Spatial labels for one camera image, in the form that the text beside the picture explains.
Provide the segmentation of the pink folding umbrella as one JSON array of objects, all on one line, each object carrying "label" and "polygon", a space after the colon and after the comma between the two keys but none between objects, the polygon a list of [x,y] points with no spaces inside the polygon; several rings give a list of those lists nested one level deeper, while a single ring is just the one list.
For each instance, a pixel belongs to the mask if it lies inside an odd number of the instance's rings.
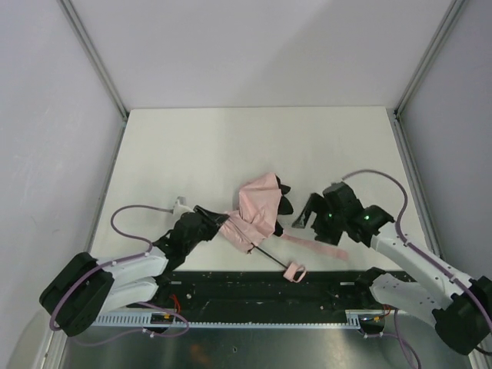
[{"label": "pink folding umbrella", "polygon": [[348,261],[349,254],[330,243],[298,238],[284,230],[278,217],[294,213],[291,202],[286,198],[290,191],[291,187],[283,184],[274,172],[268,172],[243,184],[238,190],[238,206],[227,213],[228,219],[220,226],[219,232],[245,254],[253,250],[262,252],[284,268],[284,279],[299,283],[307,273],[305,266],[295,262],[282,263],[261,248],[263,241],[275,236],[342,261]]}]

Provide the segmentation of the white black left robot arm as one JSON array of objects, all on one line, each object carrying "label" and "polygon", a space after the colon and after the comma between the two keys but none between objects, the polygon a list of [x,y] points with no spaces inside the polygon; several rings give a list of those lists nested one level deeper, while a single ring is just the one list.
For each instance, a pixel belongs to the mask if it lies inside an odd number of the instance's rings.
[{"label": "white black left robot arm", "polygon": [[157,241],[119,231],[122,237],[147,247],[136,254],[95,258],[75,255],[42,292],[39,302],[49,314],[52,331],[75,337],[109,311],[130,304],[145,304],[158,292],[156,279],[181,266],[195,247],[212,240],[229,219],[197,205],[175,205],[172,229]]}]

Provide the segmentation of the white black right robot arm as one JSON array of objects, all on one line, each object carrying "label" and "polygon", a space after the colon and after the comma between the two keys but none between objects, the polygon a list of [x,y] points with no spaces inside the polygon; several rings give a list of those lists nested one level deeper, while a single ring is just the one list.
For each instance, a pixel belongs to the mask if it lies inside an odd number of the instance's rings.
[{"label": "white black right robot arm", "polygon": [[406,311],[434,328],[439,338],[458,354],[470,354],[491,333],[491,280],[457,270],[397,232],[397,223],[383,208],[364,207],[352,188],[333,183],[313,193],[293,222],[305,228],[313,218],[316,240],[336,245],[343,234],[391,259],[412,277],[401,282],[372,268],[364,274],[373,299]]}]

